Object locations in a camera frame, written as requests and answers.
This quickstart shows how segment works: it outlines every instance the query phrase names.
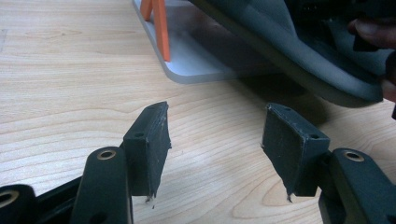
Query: human hand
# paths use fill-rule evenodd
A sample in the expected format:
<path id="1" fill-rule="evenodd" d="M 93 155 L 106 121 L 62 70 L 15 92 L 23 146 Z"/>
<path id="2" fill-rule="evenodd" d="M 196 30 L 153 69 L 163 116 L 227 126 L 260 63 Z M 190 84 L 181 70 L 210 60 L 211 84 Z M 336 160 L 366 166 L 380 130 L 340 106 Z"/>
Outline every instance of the human hand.
<path id="1" fill-rule="evenodd" d="M 357 19 L 350 22 L 347 29 L 379 48 L 396 49 L 396 18 Z M 381 85 L 384 98 L 396 103 L 396 51 L 387 58 L 386 77 Z"/>

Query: gray plastic base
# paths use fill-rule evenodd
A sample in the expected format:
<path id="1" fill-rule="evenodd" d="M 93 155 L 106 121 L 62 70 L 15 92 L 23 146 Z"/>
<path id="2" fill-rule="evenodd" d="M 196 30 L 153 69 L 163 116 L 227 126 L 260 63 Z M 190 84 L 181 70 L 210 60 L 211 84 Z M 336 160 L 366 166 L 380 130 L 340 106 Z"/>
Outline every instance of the gray plastic base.
<path id="1" fill-rule="evenodd" d="M 279 73 L 251 46 L 231 34 L 189 1 L 166 0 L 171 62 L 157 49 L 153 17 L 144 21 L 140 0 L 133 0 L 151 44 L 170 79 L 197 83 Z"/>

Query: orange plastic part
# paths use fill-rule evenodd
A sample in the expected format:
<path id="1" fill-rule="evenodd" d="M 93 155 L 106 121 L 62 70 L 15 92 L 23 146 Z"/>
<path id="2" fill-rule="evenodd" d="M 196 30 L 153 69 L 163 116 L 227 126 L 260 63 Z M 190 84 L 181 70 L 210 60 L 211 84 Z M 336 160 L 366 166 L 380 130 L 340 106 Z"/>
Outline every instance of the orange plastic part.
<path id="1" fill-rule="evenodd" d="M 157 48 L 163 59 L 170 62 L 168 24 L 166 22 L 166 10 L 164 0 L 142 0 L 140 4 L 140 13 L 145 21 L 149 21 L 151 11 L 154 11 L 155 35 L 157 39 Z"/>

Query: light wood grain surface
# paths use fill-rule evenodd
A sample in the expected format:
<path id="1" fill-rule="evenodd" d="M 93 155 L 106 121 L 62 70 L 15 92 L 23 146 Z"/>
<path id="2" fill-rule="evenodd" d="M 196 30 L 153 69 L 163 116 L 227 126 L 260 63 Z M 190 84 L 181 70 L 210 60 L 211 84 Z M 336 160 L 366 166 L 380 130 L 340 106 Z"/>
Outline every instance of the light wood grain surface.
<path id="1" fill-rule="evenodd" d="M 393 104 L 343 108 L 282 75 L 177 84 L 128 0 L 0 0 L 0 84 L 0 186 L 38 195 L 118 146 L 145 106 L 168 102 L 173 148 L 157 198 L 133 197 L 136 223 L 320 223 L 318 198 L 289 203 L 261 150 L 268 102 L 300 112 L 331 149 L 368 153 L 396 183 Z"/>

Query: gray plastic stand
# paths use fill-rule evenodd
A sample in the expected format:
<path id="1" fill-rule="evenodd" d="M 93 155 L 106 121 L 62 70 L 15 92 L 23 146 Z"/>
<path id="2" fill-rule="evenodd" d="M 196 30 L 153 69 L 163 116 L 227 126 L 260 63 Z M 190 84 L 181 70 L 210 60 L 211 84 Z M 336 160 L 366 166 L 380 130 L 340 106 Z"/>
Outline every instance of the gray plastic stand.
<path id="1" fill-rule="evenodd" d="M 173 81 L 189 84 L 280 73 L 251 46 L 183 0 L 165 0 L 171 53 L 171 62 L 165 62 L 157 49 L 153 17 L 143 20 L 140 3 L 133 0 L 165 74 Z"/>

